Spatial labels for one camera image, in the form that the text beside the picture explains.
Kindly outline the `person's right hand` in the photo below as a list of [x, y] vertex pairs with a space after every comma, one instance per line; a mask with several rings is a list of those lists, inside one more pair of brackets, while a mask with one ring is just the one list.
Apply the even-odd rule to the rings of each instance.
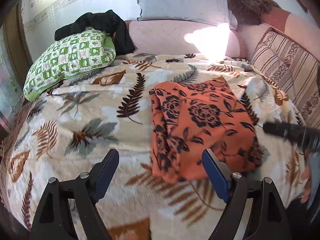
[[301, 174], [301, 179], [306, 181], [306, 184], [304, 185], [304, 192], [303, 192], [302, 198], [300, 199], [300, 202], [302, 204], [307, 202], [307, 200], [310, 197], [310, 192], [311, 192], [311, 179], [310, 179], [310, 176], [311, 176], [310, 166], [307, 165], [305, 167], [305, 170]]

